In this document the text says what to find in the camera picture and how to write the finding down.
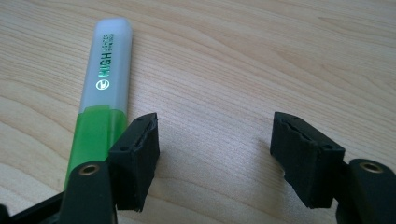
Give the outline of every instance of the green highlighter barrel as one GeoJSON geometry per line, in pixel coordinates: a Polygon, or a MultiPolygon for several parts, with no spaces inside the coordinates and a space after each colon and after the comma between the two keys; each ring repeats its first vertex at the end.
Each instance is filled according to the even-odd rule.
{"type": "Polygon", "coordinates": [[[127,126],[132,36],[124,18],[96,24],[64,187],[75,167],[104,161],[127,126]]]}

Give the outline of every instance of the black clamp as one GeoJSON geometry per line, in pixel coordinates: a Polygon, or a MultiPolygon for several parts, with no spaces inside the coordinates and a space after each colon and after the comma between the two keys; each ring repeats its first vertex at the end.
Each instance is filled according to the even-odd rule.
{"type": "Polygon", "coordinates": [[[70,174],[65,192],[0,224],[117,223],[118,210],[141,212],[160,156],[157,114],[135,119],[109,150],[106,161],[89,161],[70,174]]]}
{"type": "Polygon", "coordinates": [[[271,155],[305,206],[329,208],[338,201],[337,222],[396,223],[396,176],[385,165],[356,159],[293,115],[275,112],[271,155]]]}

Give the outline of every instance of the table surface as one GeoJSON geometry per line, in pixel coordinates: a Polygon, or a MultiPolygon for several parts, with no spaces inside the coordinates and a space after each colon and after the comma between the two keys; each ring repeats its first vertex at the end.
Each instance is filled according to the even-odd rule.
{"type": "Polygon", "coordinates": [[[120,223],[335,223],[270,156],[275,111],[396,168],[395,0],[0,3],[0,202],[63,190],[92,31],[134,27],[129,121],[157,112],[143,213],[120,223]]]}

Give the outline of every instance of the light wood surface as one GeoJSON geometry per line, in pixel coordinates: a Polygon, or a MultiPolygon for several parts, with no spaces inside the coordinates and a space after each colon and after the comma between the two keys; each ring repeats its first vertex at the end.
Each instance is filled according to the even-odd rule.
{"type": "Polygon", "coordinates": [[[335,223],[283,179],[275,111],[396,168],[394,0],[0,2],[0,203],[63,190],[95,23],[134,27],[129,121],[157,112],[161,157],[120,223],[335,223]]]}

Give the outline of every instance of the wood grain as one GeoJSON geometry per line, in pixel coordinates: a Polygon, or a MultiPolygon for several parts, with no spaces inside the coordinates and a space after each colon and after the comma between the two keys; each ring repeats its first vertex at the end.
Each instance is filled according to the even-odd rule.
{"type": "Polygon", "coordinates": [[[275,111],[396,167],[394,0],[0,3],[0,203],[63,190],[92,30],[134,27],[129,120],[157,112],[161,157],[142,214],[120,223],[335,223],[304,207],[269,154],[275,111]]]}

